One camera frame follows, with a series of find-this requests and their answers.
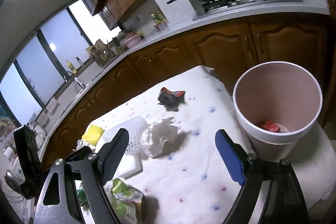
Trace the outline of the green snack bag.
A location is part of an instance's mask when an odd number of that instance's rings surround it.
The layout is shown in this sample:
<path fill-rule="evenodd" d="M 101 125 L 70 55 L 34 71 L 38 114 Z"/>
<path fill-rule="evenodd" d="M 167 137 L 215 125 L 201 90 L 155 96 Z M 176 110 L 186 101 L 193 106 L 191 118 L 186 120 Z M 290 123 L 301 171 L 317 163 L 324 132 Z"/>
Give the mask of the green snack bag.
<path fill-rule="evenodd" d="M 79 188 L 76 190 L 76 193 L 79 205 L 84 206 L 88 202 L 88 200 L 82 184 L 80 184 Z"/>

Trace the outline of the pale wrapper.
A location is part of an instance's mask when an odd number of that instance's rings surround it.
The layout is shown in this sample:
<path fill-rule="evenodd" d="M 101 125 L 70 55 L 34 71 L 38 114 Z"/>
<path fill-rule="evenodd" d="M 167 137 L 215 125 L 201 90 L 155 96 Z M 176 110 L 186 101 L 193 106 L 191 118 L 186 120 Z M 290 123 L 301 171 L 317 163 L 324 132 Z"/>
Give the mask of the pale wrapper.
<path fill-rule="evenodd" d="M 82 147 L 89 147 L 90 149 L 94 148 L 94 146 L 91 145 L 88 141 L 85 141 L 83 139 L 79 139 L 77 141 L 76 151 L 81 149 Z"/>

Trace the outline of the green yellow spout pouch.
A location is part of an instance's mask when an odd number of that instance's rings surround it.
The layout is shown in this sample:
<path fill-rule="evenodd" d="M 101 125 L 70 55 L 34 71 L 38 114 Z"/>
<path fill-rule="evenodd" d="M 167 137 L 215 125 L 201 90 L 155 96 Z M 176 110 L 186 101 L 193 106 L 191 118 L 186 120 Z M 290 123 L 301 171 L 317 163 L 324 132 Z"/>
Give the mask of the green yellow spout pouch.
<path fill-rule="evenodd" d="M 147 203 L 140 190 L 129 186 L 120 178 L 108 181 L 104 190 L 121 223 L 143 223 Z"/>

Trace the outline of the red snack bag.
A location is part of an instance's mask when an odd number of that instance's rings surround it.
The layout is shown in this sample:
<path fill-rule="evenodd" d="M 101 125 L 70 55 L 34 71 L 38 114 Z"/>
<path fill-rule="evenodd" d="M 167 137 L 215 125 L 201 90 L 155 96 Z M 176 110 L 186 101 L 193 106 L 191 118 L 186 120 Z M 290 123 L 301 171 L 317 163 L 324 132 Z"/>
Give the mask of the red snack bag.
<path fill-rule="evenodd" d="M 263 124 L 258 124 L 258 127 L 273 133 L 279 133 L 280 132 L 280 126 L 274 123 L 273 121 L 267 121 Z"/>

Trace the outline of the white tissue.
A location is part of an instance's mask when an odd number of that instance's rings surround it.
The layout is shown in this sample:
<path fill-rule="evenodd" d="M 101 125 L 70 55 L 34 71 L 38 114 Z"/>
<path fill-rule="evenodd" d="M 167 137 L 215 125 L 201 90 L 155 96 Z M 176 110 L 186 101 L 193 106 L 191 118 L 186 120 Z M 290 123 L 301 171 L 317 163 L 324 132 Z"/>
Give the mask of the white tissue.
<path fill-rule="evenodd" d="M 178 136 L 178 127 L 174 117 L 154 122 L 141 135 L 141 147 L 146 156 L 154 158 L 163 152 L 166 143 L 174 143 Z"/>

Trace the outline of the dark wrapper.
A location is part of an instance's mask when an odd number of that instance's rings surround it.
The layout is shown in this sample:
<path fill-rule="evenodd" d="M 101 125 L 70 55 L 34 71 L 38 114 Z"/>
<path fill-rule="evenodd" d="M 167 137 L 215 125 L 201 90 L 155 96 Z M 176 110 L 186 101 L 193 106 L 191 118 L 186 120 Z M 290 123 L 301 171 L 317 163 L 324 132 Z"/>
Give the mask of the dark wrapper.
<path fill-rule="evenodd" d="M 167 88 L 161 88 L 158 96 L 159 105 L 162 105 L 169 111 L 178 111 L 178 107 L 185 101 L 185 91 L 170 91 Z"/>

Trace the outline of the pink white trash bin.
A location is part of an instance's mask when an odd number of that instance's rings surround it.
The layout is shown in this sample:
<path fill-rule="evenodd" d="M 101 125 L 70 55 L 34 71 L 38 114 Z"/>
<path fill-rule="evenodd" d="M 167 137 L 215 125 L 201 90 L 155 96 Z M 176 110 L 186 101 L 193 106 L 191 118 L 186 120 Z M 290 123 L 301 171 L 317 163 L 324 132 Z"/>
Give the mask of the pink white trash bin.
<path fill-rule="evenodd" d="M 316 123 L 322 109 L 322 90 L 305 68 L 270 61 L 248 69 L 237 80 L 233 103 L 238 121 L 253 144 L 292 145 Z M 258 127 L 267 121 L 279 133 Z"/>

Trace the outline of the kitchen faucet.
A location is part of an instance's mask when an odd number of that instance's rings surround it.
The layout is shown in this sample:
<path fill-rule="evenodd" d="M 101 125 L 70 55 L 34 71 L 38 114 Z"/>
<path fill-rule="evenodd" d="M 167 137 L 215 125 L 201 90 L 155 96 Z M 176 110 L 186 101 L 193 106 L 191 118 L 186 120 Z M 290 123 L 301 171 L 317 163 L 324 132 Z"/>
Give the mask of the kitchen faucet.
<path fill-rule="evenodd" d="M 63 78 L 65 80 L 65 82 L 69 82 L 69 81 L 75 81 L 77 83 L 77 85 L 81 88 L 84 89 L 85 85 L 79 80 L 78 77 L 76 77 L 72 72 L 70 71 L 65 71 L 63 73 Z"/>

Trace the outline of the white countertop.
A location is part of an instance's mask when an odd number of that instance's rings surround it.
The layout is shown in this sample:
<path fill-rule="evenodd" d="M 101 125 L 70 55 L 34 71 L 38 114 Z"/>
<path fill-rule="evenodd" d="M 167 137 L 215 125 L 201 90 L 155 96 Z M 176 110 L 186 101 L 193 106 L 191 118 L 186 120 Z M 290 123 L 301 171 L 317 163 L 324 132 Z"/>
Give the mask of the white countertop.
<path fill-rule="evenodd" d="M 106 68 L 96 69 L 95 71 L 91 72 L 86 78 L 85 89 L 80 90 L 79 86 L 76 83 L 72 83 L 68 87 L 65 93 L 60 97 L 54 112 L 48 115 L 49 122 L 46 128 L 47 137 L 40 150 L 42 158 L 45 154 L 45 150 L 50 140 L 50 137 L 55 132 L 56 127 L 60 125 L 60 123 L 65 119 L 65 117 L 79 102 L 79 100 L 84 97 L 87 91 L 123 58 L 128 57 L 130 54 L 136 52 L 137 50 L 141 50 L 156 42 L 160 42 L 164 39 L 171 38 L 174 35 L 181 34 L 195 28 L 224 22 L 226 20 L 240 19 L 247 16 L 274 14 L 282 12 L 302 12 L 327 16 L 330 15 L 329 4 L 327 0 L 303 0 L 302 3 L 271 3 L 225 11 L 198 19 L 196 21 L 189 19 L 185 22 L 169 27 L 164 31 L 153 34 L 152 36 L 143 39 L 134 47 L 123 53 L 120 57 L 116 58 L 116 60 L 110 63 Z"/>

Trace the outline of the yellow sponge cloth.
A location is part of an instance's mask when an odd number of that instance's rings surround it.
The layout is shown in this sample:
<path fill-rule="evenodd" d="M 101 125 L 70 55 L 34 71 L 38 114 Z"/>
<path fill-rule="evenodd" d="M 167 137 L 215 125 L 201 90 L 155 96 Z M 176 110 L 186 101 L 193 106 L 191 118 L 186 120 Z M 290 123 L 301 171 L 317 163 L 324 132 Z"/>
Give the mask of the yellow sponge cloth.
<path fill-rule="evenodd" d="M 104 131 L 105 130 L 99 126 L 90 125 L 88 127 L 88 130 L 86 130 L 86 132 L 82 136 L 82 139 L 89 144 L 96 146 Z"/>

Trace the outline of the floral white tablecloth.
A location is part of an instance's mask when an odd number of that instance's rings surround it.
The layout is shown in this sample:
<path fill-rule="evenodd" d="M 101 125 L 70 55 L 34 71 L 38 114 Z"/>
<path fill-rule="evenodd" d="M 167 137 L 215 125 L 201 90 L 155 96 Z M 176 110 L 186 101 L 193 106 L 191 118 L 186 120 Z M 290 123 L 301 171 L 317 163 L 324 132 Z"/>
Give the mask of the floral white tablecloth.
<path fill-rule="evenodd" d="M 172 92 L 185 91 L 185 101 L 178 111 L 158 104 L 163 87 Z M 165 80 L 89 126 L 106 131 L 136 116 L 144 118 L 148 125 L 174 117 L 178 127 L 176 141 L 166 143 L 161 155 L 151 158 L 141 149 L 137 154 L 142 162 L 141 173 L 124 179 L 117 169 L 111 179 L 120 178 L 143 192 L 147 201 L 145 223 L 224 221 L 240 185 L 232 180 L 215 145 L 215 134 L 221 129 L 247 153 L 266 161 L 290 161 L 310 219 L 322 219 L 335 207 L 335 151 L 317 121 L 292 145 L 253 144 L 238 121 L 233 93 L 228 93 L 212 68 L 197 66 Z"/>

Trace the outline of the yellow detergent bottle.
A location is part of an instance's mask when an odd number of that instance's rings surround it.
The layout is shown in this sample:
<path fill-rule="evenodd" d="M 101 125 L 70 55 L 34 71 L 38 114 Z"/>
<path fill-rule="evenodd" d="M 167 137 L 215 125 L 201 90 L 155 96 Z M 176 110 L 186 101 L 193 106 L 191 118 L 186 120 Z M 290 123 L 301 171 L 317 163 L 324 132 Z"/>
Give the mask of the yellow detergent bottle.
<path fill-rule="evenodd" d="M 67 66 L 69 67 L 69 69 L 71 70 L 71 72 L 74 75 L 76 75 L 77 74 L 77 69 L 74 67 L 74 65 L 68 60 L 66 60 L 66 63 L 67 63 Z"/>

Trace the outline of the white pump bottle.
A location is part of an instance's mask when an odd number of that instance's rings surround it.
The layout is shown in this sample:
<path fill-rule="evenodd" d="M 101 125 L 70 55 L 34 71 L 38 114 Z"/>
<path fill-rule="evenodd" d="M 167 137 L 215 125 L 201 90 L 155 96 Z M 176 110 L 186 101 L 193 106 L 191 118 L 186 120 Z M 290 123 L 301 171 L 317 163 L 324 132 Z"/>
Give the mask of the white pump bottle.
<path fill-rule="evenodd" d="M 75 59 L 81 67 L 84 65 L 84 63 L 82 62 L 82 60 L 79 57 L 75 57 Z"/>

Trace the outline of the dish rack with utensils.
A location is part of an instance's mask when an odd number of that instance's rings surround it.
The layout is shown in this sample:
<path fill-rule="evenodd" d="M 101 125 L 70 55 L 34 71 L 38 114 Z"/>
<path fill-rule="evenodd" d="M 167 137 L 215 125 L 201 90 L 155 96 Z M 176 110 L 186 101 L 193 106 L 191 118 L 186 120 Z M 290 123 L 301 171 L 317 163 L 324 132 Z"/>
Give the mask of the dish rack with utensils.
<path fill-rule="evenodd" d="M 112 61 L 114 61 L 118 54 L 116 54 L 108 44 L 104 44 L 100 39 L 96 41 L 93 46 L 89 46 L 86 51 L 89 56 L 97 63 L 98 66 L 105 68 Z"/>

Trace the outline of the pink basin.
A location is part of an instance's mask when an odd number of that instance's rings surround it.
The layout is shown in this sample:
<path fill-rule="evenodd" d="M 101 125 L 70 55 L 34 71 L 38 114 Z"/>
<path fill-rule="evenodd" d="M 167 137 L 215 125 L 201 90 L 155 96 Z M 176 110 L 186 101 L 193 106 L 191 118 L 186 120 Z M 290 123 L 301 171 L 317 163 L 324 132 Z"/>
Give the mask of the pink basin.
<path fill-rule="evenodd" d="M 126 40 L 123 43 L 123 46 L 126 48 L 131 48 L 138 44 L 141 41 L 141 36 L 136 32 L 131 32 L 127 34 Z"/>

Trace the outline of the lower wooden cabinets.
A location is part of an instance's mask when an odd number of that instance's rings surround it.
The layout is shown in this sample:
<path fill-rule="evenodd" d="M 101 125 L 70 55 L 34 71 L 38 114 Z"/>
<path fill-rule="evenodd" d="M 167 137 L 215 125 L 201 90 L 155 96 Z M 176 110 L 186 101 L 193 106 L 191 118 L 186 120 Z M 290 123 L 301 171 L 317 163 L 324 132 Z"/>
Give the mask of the lower wooden cabinets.
<path fill-rule="evenodd" d="M 119 61 L 56 127 L 42 158 L 48 168 L 75 148 L 91 121 L 197 65 L 214 68 L 229 92 L 254 65 L 288 61 L 318 80 L 325 121 L 335 91 L 335 26 L 327 15 L 282 12 L 226 20 L 156 42 Z"/>

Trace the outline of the oil bottles on rack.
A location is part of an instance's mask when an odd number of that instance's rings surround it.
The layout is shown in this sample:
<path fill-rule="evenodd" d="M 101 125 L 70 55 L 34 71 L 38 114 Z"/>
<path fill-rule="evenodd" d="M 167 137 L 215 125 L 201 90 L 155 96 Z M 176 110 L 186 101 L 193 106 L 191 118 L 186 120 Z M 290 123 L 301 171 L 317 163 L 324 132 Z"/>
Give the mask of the oil bottles on rack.
<path fill-rule="evenodd" d="M 157 32 L 164 31 L 168 28 L 168 20 L 161 11 L 152 13 L 151 18 L 154 22 L 154 29 Z"/>

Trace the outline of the gas stove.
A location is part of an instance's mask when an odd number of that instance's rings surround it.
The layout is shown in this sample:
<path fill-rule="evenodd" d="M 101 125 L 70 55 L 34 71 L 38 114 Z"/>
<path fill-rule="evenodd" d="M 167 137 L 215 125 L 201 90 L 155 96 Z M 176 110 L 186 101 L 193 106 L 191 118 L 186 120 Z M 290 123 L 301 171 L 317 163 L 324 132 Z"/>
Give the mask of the gas stove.
<path fill-rule="evenodd" d="M 198 19 L 218 14 L 225 11 L 230 11 L 239 8 L 251 7 L 256 5 L 265 5 L 271 3 L 302 3 L 303 0 L 215 0 L 202 4 L 202 8 L 196 12 L 193 21 Z"/>

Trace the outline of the window frame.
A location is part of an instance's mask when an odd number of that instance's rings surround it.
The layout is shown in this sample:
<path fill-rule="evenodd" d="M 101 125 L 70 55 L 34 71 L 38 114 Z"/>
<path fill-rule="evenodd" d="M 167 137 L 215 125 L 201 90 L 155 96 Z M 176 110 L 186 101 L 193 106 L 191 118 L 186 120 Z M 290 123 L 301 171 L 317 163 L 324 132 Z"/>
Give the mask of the window frame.
<path fill-rule="evenodd" d="M 82 0 L 69 5 L 38 28 L 26 45 L 1 72 L 1 133 L 7 134 L 27 124 L 39 114 L 66 83 L 66 60 L 78 70 L 75 57 L 85 64 L 86 49 L 100 39 L 112 41 L 122 30 L 110 30 L 100 15 L 92 16 Z"/>

